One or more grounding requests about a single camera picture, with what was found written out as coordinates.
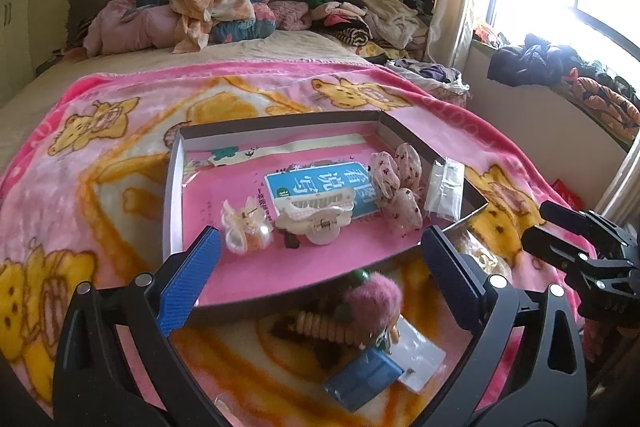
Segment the clear bag with card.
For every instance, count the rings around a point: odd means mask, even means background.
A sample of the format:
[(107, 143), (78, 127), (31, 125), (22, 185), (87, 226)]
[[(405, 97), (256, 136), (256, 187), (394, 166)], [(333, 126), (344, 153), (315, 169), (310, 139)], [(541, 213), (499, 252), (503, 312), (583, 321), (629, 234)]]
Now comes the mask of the clear bag with card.
[(402, 368), (398, 381), (420, 393), (438, 372), (446, 352), (420, 333), (405, 317), (396, 323), (399, 340), (390, 348), (390, 358)]

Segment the cream wardrobe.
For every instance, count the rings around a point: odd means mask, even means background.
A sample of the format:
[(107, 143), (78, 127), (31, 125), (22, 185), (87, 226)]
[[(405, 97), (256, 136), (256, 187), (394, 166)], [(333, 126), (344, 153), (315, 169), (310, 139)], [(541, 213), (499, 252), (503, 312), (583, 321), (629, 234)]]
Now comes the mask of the cream wardrobe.
[(32, 80), (28, 2), (1, 0), (1, 105)]

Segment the clear plastic packet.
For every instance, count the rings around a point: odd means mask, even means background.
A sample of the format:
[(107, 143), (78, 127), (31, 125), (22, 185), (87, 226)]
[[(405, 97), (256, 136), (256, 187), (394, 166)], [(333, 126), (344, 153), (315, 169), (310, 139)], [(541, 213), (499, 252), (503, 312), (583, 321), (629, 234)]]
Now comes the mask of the clear plastic packet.
[(464, 165), (451, 158), (435, 161), (425, 196), (427, 216), (448, 222), (461, 217), (464, 187)]

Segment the white claw hair clip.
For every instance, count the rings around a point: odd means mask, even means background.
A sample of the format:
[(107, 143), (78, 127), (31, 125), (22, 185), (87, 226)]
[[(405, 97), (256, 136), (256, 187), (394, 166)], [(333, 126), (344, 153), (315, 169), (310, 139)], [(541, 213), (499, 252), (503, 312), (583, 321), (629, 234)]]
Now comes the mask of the white claw hair clip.
[(355, 198), (355, 190), (350, 187), (279, 197), (274, 201), (276, 227), (288, 234), (305, 236), (314, 245), (328, 245), (352, 223)]

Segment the dark clothes on sill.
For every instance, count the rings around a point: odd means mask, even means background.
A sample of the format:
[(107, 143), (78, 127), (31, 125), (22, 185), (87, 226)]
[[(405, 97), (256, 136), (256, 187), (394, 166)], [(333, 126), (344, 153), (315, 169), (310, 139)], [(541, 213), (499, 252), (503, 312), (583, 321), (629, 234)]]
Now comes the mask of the dark clothes on sill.
[(571, 46), (556, 46), (528, 34), (521, 46), (503, 46), (492, 54), (487, 78), (508, 87), (552, 88), (582, 64), (584, 61)]

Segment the pink pillow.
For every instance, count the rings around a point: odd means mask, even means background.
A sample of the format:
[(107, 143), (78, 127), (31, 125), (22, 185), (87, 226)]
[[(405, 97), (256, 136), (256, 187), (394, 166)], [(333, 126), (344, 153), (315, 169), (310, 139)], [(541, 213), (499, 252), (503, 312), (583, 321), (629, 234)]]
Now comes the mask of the pink pillow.
[(88, 57), (173, 48), (179, 18), (168, 4), (112, 0), (89, 25), (82, 46)]

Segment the clear butterfly hair clip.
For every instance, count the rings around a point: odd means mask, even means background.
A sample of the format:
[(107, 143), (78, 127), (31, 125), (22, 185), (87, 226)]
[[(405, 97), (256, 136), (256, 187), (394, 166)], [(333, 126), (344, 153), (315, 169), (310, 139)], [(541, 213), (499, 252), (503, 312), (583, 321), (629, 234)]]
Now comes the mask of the clear butterfly hair clip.
[(220, 212), (224, 241), (233, 254), (244, 256), (263, 251), (272, 243), (272, 225), (258, 200), (248, 196), (242, 208), (235, 209), (228, 200)]

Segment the blue small box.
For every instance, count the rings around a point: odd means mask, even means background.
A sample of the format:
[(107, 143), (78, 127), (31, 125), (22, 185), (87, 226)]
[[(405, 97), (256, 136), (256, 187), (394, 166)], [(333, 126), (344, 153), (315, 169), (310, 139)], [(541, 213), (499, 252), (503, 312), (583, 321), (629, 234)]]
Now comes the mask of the blue small box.
[(386, 352), (367, 348), (329, 377), (322, 387), (341, 407), (355, 412), (390, 387), (402, 373), (404, 370)]

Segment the pile of clothes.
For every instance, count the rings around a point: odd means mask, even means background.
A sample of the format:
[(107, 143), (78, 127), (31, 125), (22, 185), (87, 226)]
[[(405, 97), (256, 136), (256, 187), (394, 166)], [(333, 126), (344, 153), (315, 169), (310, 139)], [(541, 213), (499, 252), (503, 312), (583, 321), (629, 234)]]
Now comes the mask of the pile of clothes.
[(312, 30), (382, 64), (424, 55), (434, 0), (282, 0), (270, 3), (280, 30)]

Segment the pink bear fleece blanket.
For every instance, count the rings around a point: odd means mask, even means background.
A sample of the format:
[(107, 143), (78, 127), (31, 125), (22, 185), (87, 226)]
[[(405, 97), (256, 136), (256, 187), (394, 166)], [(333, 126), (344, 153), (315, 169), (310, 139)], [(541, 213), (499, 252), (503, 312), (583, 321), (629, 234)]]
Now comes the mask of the pink bear fleece blanket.
[[(181, 127), (368, 109), (393, 114), (436, 153), (462, 161), (472, 185), (488, 196), (471, 233), (510, 265), (516, 286), (561, 283), (577, 317), (575, 291), (521, 244), (526, 229), (546, 227), (538, 204), (564, 202), (513, 142), (468, 110), (369, 63), (249, 61), (100, 72), (70, 85), (1, 179), (1, 350), (32, 404), (52, 419), (54, 348), (77, 284), (113, 287), (160, 264), (169, 149)], [(293, 275), (329, 269), (333, 253), (299, 251), (285, 254), (280, 242), (248, 257), (224, 254), (206, 297), (245, 297), (271, 289), (277, 276), (293, 282)], [(445, 349), (448, 365), (420, 395), (393, 384), (362, 413), (339, 411), (321, 398), (311, 348), (269, 336), (267, 319), (183, 329), (170, 340), (208, 395), (220, 391), (247, 426), (408, 426), (469, 335), (454, 326), (426, 268), (410, 261), (399, 277), (408, 319)]]

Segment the orange floral cloth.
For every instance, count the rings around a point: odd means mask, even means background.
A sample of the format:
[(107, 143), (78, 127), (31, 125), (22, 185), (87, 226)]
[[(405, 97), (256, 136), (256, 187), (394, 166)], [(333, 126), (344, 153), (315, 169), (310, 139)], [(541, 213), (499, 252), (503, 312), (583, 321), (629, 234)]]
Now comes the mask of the orange floral cloth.
[(180, 16), (172, 50), (175, 54), (204, 49), (213, 28), (221, 23), (255, 20), (250, 0), (169, 0), (169, 6)]

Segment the laundry basket with clothes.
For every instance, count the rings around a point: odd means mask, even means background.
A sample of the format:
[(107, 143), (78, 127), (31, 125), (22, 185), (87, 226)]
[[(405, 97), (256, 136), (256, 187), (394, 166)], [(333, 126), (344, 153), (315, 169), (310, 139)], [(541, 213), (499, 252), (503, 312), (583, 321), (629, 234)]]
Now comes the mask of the laundry basket with clothes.
[(455, 68), (413, 58), (395, 58), (387, 61), (385, 66), (439, 100), (465, 107), (471, 98), (470, 86)]

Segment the orange patterned cloth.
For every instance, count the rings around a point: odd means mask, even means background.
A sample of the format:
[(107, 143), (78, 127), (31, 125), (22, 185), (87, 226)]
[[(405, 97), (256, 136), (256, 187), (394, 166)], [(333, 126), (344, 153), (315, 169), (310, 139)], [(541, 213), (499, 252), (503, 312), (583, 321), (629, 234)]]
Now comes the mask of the orange patterned cloth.
[(577, 102), (614, 138), (627, 145), (634, 143), (639, 132), (639, 109), (628, 98), (603, 86), (597, 80), (582, 77), (577, 68), (562, 78), (565, 88)]

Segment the dark teal floral quilt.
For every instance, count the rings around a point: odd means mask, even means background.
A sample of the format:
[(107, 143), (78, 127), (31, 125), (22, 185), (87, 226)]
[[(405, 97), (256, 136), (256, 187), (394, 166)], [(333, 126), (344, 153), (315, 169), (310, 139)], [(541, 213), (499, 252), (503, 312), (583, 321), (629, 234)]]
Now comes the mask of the dark teal floral quilt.
[(276, 28), (269, 0), (134, 1), (136, 6), (122, 18), (140, 18), (153, 35), (153, 46), (173, 46), (176, 53), (201, 51), (211, 43), (264, 38)]

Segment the polka dot fabric bow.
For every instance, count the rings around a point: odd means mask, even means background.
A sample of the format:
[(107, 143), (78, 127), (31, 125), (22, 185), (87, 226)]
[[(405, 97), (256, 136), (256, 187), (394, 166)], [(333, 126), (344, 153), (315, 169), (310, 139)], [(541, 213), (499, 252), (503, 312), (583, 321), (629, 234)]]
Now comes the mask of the polka dot fabric bow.
[(372, 153), (368, 171), (378, 208), (392, 228), (401, 233), (422, 228), (423, 169), (416, 149), (401, 143), (393, 154)]

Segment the beige spiral hair clip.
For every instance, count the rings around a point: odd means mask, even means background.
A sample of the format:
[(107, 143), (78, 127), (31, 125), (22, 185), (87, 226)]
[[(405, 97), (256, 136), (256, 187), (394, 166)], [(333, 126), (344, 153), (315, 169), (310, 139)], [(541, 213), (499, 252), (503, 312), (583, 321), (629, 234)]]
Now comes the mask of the beige spiral hair clip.
[(360, 347), (371, 340), (371, 335), (352, 323), (336, 321), (329, 315), (299, 311), (288, 329), (297, 334), (339, 345)]

